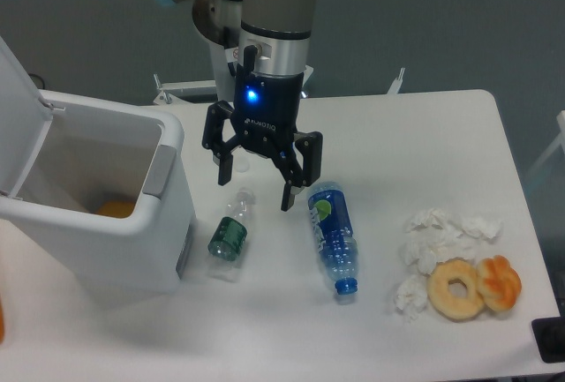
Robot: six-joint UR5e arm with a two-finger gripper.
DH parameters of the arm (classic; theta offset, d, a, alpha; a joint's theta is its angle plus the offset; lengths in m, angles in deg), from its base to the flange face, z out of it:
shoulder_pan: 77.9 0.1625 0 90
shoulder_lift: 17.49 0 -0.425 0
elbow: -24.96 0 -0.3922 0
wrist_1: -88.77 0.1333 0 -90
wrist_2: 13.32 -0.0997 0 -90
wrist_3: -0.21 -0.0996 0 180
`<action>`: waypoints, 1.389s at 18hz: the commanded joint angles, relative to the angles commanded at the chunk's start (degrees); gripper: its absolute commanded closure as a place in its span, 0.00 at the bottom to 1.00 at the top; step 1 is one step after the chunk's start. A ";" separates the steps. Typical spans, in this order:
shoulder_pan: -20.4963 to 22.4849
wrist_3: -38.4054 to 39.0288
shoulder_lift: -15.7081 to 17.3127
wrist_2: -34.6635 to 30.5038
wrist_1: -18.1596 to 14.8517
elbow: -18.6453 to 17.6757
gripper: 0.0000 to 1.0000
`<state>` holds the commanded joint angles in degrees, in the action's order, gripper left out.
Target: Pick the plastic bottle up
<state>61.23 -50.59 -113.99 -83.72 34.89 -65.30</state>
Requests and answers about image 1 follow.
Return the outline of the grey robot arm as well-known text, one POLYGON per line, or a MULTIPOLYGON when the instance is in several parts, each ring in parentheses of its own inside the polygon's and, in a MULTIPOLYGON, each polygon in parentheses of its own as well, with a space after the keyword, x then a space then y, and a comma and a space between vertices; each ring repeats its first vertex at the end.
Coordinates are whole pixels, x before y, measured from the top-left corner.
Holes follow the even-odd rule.
POLYGON ((317 0, 189 1, 195 27, 226 60, 202 138, 218 165, 218 182, 230 181, 233 151, 243 148, 279 169, 282 210, 288 210, 321 173, 321 133, 297 128, 317 0))

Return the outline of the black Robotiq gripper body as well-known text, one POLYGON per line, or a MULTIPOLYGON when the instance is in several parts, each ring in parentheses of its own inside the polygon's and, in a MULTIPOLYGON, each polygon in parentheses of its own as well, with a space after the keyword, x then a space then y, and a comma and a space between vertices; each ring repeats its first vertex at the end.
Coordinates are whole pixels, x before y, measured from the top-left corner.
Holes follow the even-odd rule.
POLYGON ((241 146, 266 158, 294 160, 294 135, 304 74, 272 77, 237 66, 230 123, 231 152, 241 146))

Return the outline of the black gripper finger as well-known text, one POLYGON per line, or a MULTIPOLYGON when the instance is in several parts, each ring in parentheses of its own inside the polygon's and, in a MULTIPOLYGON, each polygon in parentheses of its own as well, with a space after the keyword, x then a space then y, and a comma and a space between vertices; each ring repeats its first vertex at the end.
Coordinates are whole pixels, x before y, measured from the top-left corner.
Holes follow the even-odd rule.
POLYGON ((224 124, 230 120, 233 112, 233 107, 226 101, 211 104, 207 108, 202 136, 202 146, 212 152, 213 161, 219 168, 217 183, 221 186, 231 180, 234 162, 232 152, 240 146, 238 135, 229 140, 223 139, 224 124))
POLYGON ((289 211, 295 197, 312 186, 321 174, 323 135, 319 131, 296 132, 282 143, 276 140, 269 155, 284 180, 281 210, 289 211))

